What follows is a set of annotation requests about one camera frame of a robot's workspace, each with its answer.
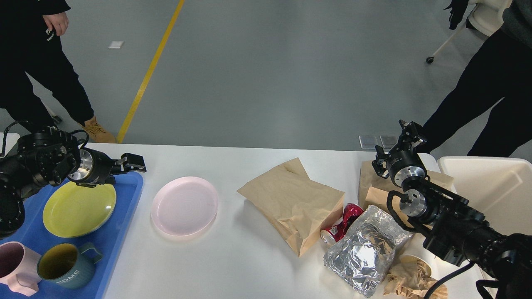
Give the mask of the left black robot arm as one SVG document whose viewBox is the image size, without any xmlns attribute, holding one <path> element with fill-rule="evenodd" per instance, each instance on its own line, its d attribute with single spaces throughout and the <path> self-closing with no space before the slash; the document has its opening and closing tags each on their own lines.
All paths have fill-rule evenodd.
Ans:
<svg viewBox="0 0 532 299">
<path fill-rule="evenodd" d="M 25 199 L 42 188 L 70 180 L 78 186 L 94 188 L 113 185 L 117 175 L 147 171 L 143 156 L 124 153 L 112 159 L 87 147 L 89 136 L 76 138 L 77 130 L 66 132 L 43 126 L 17 140 L 17 151 L 6 153 L 4 130 L 0 161 L 0 236 L 12 236 L 25 221 Z"/>
</svg>

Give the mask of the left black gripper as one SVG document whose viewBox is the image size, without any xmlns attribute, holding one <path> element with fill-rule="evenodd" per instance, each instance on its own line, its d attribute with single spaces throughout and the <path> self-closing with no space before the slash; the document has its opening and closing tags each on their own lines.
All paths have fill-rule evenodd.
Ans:
<svg viewBox="0 0 532 299">
<path fill-rule="evenodd" d="M 143 156 L 124 153 L 121 159 L 111 159 L 103 152 L 83 148 L 79 167 L 68 175 L 68 180 L 79 186 L 114 184 L 112 176 L 129 172 L 147 172 Z"/>
</svg>

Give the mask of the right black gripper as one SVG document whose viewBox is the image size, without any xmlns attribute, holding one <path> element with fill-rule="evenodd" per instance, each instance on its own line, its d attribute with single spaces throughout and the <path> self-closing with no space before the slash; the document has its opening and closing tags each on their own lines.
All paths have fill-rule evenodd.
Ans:
<svg viewBox="0 0 532 299">
<path fill-rule="evenodd" d="M 375 145 L 376 156 L 371 165 L 376 175 L 389 178 L 395 186 L 403 189 L 411 181 L 422 180 L 428 175 L 419 155 L 414 153 L 421 152 L 418 147 L 426 144 L 427 138 L 418 123 L 399 120 L 399 124 L 399 151 L 386 153 L 383 147 Z"/>
</svg>

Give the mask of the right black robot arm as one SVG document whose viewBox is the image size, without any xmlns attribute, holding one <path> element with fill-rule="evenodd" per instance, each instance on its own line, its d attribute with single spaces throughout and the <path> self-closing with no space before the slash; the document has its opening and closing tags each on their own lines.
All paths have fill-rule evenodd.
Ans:
<svg viewBox="0 0 532 299">
<path fill-rule="evenodd" d="M 388 212 L 404 230 L 421 233 L 423 247 L 458 270 L 437 281 L 424 296 L 446 281 L 479 265 L 490 280 L 478 280 L 476 288 L 489 299 L 488 288 L 496 288 L 497 299 L 526 299 L 532 287 L 532 237 L 523 233 L 509 236 L 490 227 L 483 213 L 468 206 L 468 200 L 428 178 L 416 147 L 427 142 L 421 126 L 399 121 L 401 135 L 397 144 L 386 153 L 376 145 L 372 166 L 376 174 L 389 178 L 401 191 L 388 193 Z M 464 260 L 469 263 L 460 267 Z"/>
</svg>

